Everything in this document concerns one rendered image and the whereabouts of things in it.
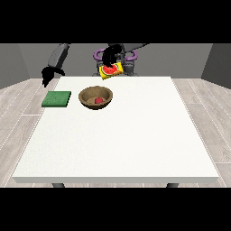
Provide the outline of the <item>green square pad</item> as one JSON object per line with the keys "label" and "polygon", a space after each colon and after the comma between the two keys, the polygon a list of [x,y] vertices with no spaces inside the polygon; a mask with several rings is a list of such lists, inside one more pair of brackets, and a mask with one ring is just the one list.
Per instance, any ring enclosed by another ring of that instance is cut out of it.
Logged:
{"label": "green square pad", "polygon": [[42,101],[42,107],[66,107],[70,96],[70,91],[49,91]]}

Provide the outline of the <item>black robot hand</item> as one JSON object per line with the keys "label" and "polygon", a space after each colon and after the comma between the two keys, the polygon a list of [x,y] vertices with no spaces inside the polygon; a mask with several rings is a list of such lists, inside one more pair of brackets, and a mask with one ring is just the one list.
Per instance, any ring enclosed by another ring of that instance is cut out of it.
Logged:
{"label": "black robot hand", "polygon": [[54,78],[54,74],[61,74],[61,76],[65,75],[65,72],[62,69],[58,69],[58,68],[53,68],[53,67],[45,67],[42,70],[42,84],[47,87],[48,84],[53,80]]}
{"label": "black robot hand", "polygon": [[102,61],[107,67],[112,67],[116,63],[116,57],[121,61],[125,60],[125,49],[122,44],[109,45],[103,52]]}

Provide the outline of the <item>brown wooden bowl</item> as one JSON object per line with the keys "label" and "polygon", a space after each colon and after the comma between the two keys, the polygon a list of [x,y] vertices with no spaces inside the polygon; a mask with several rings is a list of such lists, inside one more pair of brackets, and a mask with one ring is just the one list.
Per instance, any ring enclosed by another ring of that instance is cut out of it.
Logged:
{"label": "brown wooden bowl", "polygon": [[[95,99],[101,97],[103,102],[100,104],[95,104]],[[106,107],[113,98],[113,92],[106,87],[94,86],[84,88],[79,93],[80,103],[87,107],[88,109],[98,110]]]}

